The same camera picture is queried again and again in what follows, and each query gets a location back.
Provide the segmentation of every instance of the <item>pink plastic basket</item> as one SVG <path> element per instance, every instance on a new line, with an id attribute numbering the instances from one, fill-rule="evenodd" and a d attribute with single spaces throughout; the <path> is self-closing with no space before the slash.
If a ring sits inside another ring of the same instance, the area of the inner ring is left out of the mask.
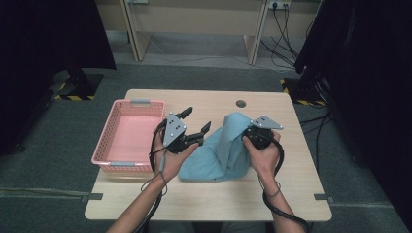
<path id="1" fill-rule="evenodd" d="M 108 173 L 151 173 L 149 152 L 164 105 L 158 100 L 115 101 L 91 162 Z"/>

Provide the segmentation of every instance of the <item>yellow black caution tape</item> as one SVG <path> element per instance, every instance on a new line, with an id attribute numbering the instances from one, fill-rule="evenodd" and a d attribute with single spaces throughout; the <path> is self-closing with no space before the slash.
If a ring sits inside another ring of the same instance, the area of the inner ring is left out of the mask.
<path id="1" fill-rule="evenodd" d="M 285 84 L 284 79 L 281 79 L 281 85 L 282 85 L 282 89 L 284 90 L 284 92 L 287 93 L 288 95 L 291 95 L 290 91 L 288 90 L 288 86 Z M 300 105 L 311 105 L 311 106 L 317 106 L 317 107 L 322 107 L 326 105 L 325 101 L 323 100 L 310 101 L 310 100 L 299 100 L 299 99 L 293 99 L 293 98 L 291 98 L 291 100 L 294 104 L 300 104 Z"/>

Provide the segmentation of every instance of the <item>black curtain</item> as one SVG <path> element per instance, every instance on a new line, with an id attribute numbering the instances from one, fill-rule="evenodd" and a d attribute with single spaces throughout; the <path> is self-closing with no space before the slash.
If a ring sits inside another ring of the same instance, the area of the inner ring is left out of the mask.
<path id="1" fill-rule="evenodd" d="M 60 71 L 116 69 L 94 1 L 0 1 L 0 154 Z"/>
<path id="2" fill-rule="evenodd" d="M 311 71 L 305 79 L 327 79 L 341 127 L 410 231 L 411 7 L 408 0 L 326 0 L 295 64 Z"/>

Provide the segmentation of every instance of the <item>blue cloth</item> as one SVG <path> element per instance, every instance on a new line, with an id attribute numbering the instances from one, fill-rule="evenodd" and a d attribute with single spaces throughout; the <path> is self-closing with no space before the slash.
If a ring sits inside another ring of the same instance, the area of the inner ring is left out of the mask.
<path id="1" fill-rule="evenodd" d="M 184 182 L 222 182 L 242 178 L 251 166 L 242 132 L 251 120 L 235 112 L 224 118 L 223 127 L 205 139 L 186 159 L 179 172 Z"/>

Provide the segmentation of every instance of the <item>black cord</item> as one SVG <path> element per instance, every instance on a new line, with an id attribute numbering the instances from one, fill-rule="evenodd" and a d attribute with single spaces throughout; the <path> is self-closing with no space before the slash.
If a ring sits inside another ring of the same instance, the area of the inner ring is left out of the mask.
<path id="1" fill-rule="evenodd" d="M 293 63 L 291 63 L 285 56 L 283 56 L 282 54 L 280 54 L 279 52 L 277 52 L 277 51 L 275 51 L 274 49 L 271 49 L 269 46 L 267 46 L 265 43 L 264 43 L 264 41 L 263 40 L 260 40 L 260 42 L 270 51 L 270 52 L 272 52 L 272 54 L 271 54 L 271 59 L 272 59 L 272 63 L 275 65 L 275 66 L 278 66 L 278 67 L 284 67 L 284 68 L 288 68 L 288 69 L 293 69 Z M 273 60 L 273 55 L 277 55 L 279 58 L 281 58 L 282 60 L 284 60 L 286 63 L 288 63 L 289 65 L 291 65 L 291 67 L 289 67 L 289 66 L 283 66 L 283 65 L 279 65 L 279 64 L 276 64 L 275 63 L 275 61 Z"/>
<path id="2" fill-rule="evenodd" d="M 285 8 L 285 13 L 284 13 L 284 17 L 285 17 L 285 26 L 284 29 L 282 29 L 281 24 L 279 23 L 278 18 L 276 17 L 276 13 L 275 11 L 273 11 L 273 16 L 275 18 L 276 24 L 278 25 L 279 31 L 281 32 L 281 37 L 279 38 L 278 42 L 276 43 L 276 45 L 279 45 L 280 41 L 283 39 L 283 41 L 285 42 L 285 44 L 287 45 L 287 47 L 289 48 L 288 51 L 291 53 L 292 58 L 295 60 L 296 57 L 298 56 L 298 53 L 296 51 L 294 51 L 294 49 L 291 46 L 291 43 L 289 41 L 289 31 L 288 31 L 288 21 L 289 21 L 289 7 L 286 6 Z"/>
<path id="3" fill-rule="evenodd" d="M 327 113 L 321 121 L 321 125 L 319 126 L 318 135 L 316 136 L 316 172 L 319 175 L 320 167 L 319 167 L 319 135 L 321 135 L 322 126 L 324 125 L 325 120 L 330 116 L 330 112 Z"/>
<path id="4" fill-rule="evenodd" d="M 275 47 L 274 47 L 273 49 L 270 49 L 262 40 L 260 40 L 260 41 L 263 43 L 263 45 L 264 45 L 268 50 L 270 50 L 270 51 L 272 52 L 272 54 L 271 54 L 271 60 L 272 60 L 272 63 L 273 63 L 275 66 L 284 67 L 284 68 L 289 68 L 289 69 L 294 69 L 294 68 L 293 68 L 293 65 L 294 65 L 293 62 L 290 61 L 288 58 L 286 58 L 285 56 L 283 56 L 282 54 L 280 54 L 279 52 L 276 51 L 276 48 L 279 46 L 280 48 L 282 48 L 282 49 L 290 52 L 291 55 L 292 55 L 292 58 L 294 59 L 294 61 L 296 61 L 296 57 L 298 56 L 298 53 L 295 52 L 295 51 L 292 49 L 292 46 L 291 46 L 290 41 L 289 41 L 289 33 L 288 33 L 289 8 L 286 7 L 286 9 L 285 9 L 285 26 L 284 26 L 283 29 L 282 29 L 282 27 L 281 27 L 281 25 L 280 25 L 280 23 L 279 23 L 279 21 L 278 21 L 278 18 L 276 17 L 275 11 L 276 11 L 276 7 L 274 6 L 273 16 L 275 17 L 275 21 L 276 21 L 276 23 L 277 23 L 277 25 L 278 25 L 278 28 L 279 28 L 279 31 L 280 31 L 280 33 L 281 33 L 281 36 L 280 36 L 279 40 L 278 40 L 278 41 L 275 41 L 275 39 L 274 39 L 273 37 L 271 37 L 272 40 L 273 40 L 273 42 L 275 42 Z M 284 40 L 285 44 L 287 45 L 287 48 L 284 47 L 284 46 L 282 46 L 282 45 L 280 44 L 280 42 L 281 42 L 282 39 Z M 279 58 L 281 58 L 281 59 L 284 60 L 286 63 L 288 63 L 289 65 L 291 65 L 291 67 L 282 66 L 282 65 L 276 64 L 276 63 L 274 62 L 274 60 L 273 60 L 273 55 L 277 55 Z"/>
<path id="5" fill-rule="evenodd" d="M 160 132 L 160 130 L 166 125 L 167 123 L 167 119 L 164 119 L 163 122 L 161 122 L 157 128 L 154 131 L 154 136 L 152 137 L 152 144 L 151 144 L 151 152 L 149 153 L 149 160 L 151 162 L 151 167 L 152 167 L 152 171 L 155 173 L 155 154 L 161 150 L 155 150 L 155 138 L 157 136 L 157 134 Z M 160 193 L 155 202 L 154 205 L 152 206 L 152 209 L 149 211 L 149 213 L 146 215 L 145 219 L 143 219 L 142 223 L 140 223 L 140 225 L 133 231 L 134 233 L 140 232 L 141 230 L 143 230 L 144 233 L 149 232 L 149 221 L 151 220 L 152 216 L 155 214 L 155 211 L 157 210 L 158 206 L 160 205 L 161 202 L 161 197 L 164 195 L 163 193 Z"/>
<path id="6" fill-rule="evenodd" d="M 308 232 L 308 233 L 311 231 L 311 227 L 309 226 L 309 223 L 307 221 L 305 221 L 304 219 L 302 219 L 298 216 L 293 216 L 293 215 L 290 215 L 288 213 L 285 213 L 285 212 L 279 210 L 278 208 L 274 207 L 272 204 L 270 204 L 269 200 L 267 200 L 266 193 L 264 193 L 264 192 L 262 193 L 262 198 L 263 198 L 264 204 L 267 206 L 267 208 L 269 208 L 269 210 L 271 212 L 275 213 L 278 216 L 282 216 L 284 218 L 293 220 L 293 221 L 301 224 L 305 228 L 305 231 Z"/>

